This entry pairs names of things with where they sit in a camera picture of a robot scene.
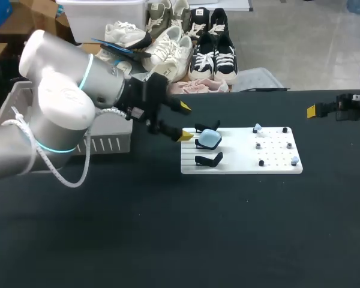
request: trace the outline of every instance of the gray floor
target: gray floor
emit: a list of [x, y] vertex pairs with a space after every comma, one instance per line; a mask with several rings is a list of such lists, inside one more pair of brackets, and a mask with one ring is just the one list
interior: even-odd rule
[[360, 16], [346, 0], [253, 0], [228, 12], [240, 70], [265, 67], [293, 90], [360, 88]]

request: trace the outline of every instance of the pink shoe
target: pink shoe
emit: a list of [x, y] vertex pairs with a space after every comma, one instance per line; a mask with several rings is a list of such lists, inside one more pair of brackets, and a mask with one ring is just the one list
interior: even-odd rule
[[169, 85], [169, 94], [193, 94], [193, 93], [226, 93], [229, 92], [225, 80], [216, 82], [209, 79], [189, 82], [177, 82]]

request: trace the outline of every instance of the black table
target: black table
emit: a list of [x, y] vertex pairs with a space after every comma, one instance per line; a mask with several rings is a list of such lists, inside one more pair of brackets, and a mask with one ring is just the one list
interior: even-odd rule
[[191, 116], [163, 113], [290, 126], [301, 175], [182, 175], [179, 144], [135, 125], [132, 153], [96, 157], [78, 189], [0, 181], [0, 287], [360, 287], [360, 121], [306, 118], [341, 92], [190, 95]]

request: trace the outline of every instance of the black sneaker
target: black sneaker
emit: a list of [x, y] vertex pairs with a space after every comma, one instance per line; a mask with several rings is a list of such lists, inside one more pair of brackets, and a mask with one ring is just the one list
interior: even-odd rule
[[228, 34], [222, 34], [217, 40], [214, 58], [214, 80], [225, 80], [228, 85], [234, 84], [238, 75], [236, 50]]
[[199, 40], [204, 32], [209, 30], [209, 10], [206, 8], [198, 8], [191, 10], [191, 20], [189, 32], [187, 35], [192, 41]]
[[214, 35], [215, 37], [219, 37], [223, 33], [228, 32], [228, 17], [224, 9], [216, 8], [211, 16], [211, 29], [209, 33]]
[[214, 66], [214, 38], [204, 32], [194, 50], [188, 75], [192, 81], [197, 79], [212, 79]]

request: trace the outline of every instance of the white storage bin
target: white storage bin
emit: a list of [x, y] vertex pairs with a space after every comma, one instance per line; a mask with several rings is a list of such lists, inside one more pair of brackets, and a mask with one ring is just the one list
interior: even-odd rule
[[56, 0], [63, 5], [78, 43], [104, 40], [105, 27], [116, 21], [129, 22], [144, 30], [146, 0]]

